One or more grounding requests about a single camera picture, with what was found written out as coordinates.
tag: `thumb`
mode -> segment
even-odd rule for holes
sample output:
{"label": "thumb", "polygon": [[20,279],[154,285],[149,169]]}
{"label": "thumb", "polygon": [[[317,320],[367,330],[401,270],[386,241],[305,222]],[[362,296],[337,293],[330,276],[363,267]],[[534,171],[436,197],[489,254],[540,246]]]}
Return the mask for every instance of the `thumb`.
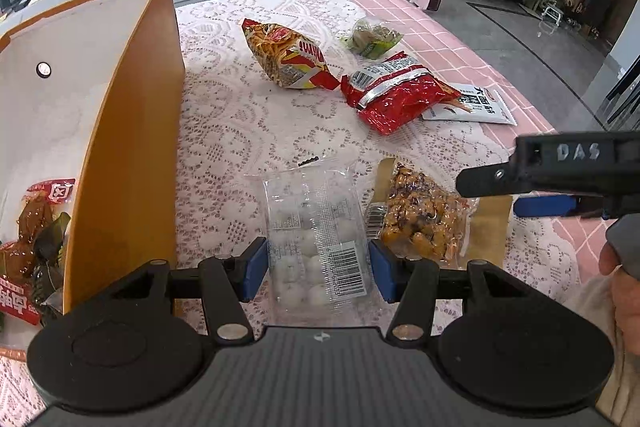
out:
{"label": "thumb", "polygon": [[613,247],[609,243],[606,243],[602,248],[598,265],[600,268],[600,273],[602,273],[603,275],[609,275],[620,265],[618,254],[615,250],[613,250]]}

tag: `small white stool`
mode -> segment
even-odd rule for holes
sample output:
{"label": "small white stool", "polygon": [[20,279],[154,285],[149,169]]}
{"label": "small white stool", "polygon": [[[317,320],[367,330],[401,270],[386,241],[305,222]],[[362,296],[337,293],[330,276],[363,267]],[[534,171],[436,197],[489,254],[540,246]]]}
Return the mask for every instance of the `small white stool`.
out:
{"label": "small white stool", "polygon": [[545,10],[542,12],[542,19],[544,20],[545,17],[549,17],[551,20],[556,22],[556,26],[560,25],[560,21],[562,20],[562,12],[556,8],[555,6],[553,6],[552,4],[549,4]]}

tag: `silver stripe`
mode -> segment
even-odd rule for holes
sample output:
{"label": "silver stripe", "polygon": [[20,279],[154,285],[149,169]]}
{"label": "silver stripe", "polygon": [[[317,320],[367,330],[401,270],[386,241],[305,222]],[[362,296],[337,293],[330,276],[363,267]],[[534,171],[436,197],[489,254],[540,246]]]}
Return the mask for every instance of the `silver stripe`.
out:
{"label": "silver stripe", "polygon": [[365,93],[365,95],[358,102],[357,108],[362,110],[366,108],[369,103],[373,102],[376,98],[382,96],[392,88],[428,73],[430,72],[427,68],[420,68],[419,70],[413,70],[409,71],[408,73],[399,74],[398,76],[385,80],[384,82],[380,82],[376,87],[370,89]]}

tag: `white snack packet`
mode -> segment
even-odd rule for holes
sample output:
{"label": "white snack packet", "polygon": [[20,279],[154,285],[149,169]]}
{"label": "white snack packet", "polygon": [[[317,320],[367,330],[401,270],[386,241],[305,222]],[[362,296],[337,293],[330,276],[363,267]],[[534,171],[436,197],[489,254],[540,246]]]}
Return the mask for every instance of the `white snack packet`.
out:
{"label": "white snack packet", "polygon": [[515,118],[497,90],[468,84],[449,84],[449,86],[457,89],[461,93],[460,97],[453,102],[437,103],[428,108],[422,114],[423,120],[457,120],[517,125]]}

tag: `white egg tray package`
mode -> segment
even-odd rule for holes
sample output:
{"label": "white egg tray package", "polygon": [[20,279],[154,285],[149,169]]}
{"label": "white egg tray package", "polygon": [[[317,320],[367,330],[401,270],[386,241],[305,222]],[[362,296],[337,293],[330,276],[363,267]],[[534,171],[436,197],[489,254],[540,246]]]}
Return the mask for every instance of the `white egg tray package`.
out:
{"label": "white egg tray package", "polygon": [[348,168],[321,160],[262,178],[276,315],[323,321],[370,293],[367,241]]}

